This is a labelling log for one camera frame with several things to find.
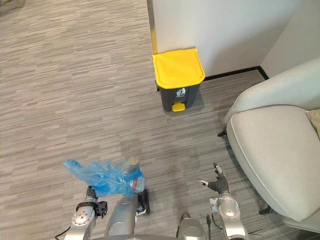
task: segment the light gray armchair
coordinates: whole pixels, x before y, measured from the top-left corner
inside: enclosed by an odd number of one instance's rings
[[[320,233],[320,139],[305,112],[320,109],[320,58],[244,91],[224,118],[231,148],[283,221]]]

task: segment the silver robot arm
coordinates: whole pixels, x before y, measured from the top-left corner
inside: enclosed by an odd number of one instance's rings
[[[249,240],[248,233],[240,219],[240,208],[237,201],[231,196],[228,181],[219,165],[214,163],[217,181],[200,180],[204,186],[219,193],[219,197],[210,198],[211,212],[218,212],[223,224],[223,231],[228,240]]]
[[[86,197],[76,207],[75,214],[71,219],[71,227],[66,233],[64,240],[89,240],[96,226],[98,216],[102,218],[107,213],[108,206],[105,201],[97,202],[95,191],[91,186],[86,190]]]

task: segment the armchair armrest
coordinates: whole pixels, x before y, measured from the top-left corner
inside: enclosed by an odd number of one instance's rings
[[[320,57],[296,66],[245,90],[224,117],[270,105],[293,105],[307,110],[320,108]]]

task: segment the yellow lid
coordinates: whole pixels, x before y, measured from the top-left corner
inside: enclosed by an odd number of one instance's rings
[[[197,49],[182,49],[152,56],[156,83],[163,89],[200,84],[205,78]]]

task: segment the yellow pedal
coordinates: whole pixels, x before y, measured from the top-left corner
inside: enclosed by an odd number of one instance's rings
[[[172,111],[174,112],[180,112],[180,111],[183,111],[186,109],[186,106],[184,103],[182,102],[175,102],[173,105],[172,105]]]

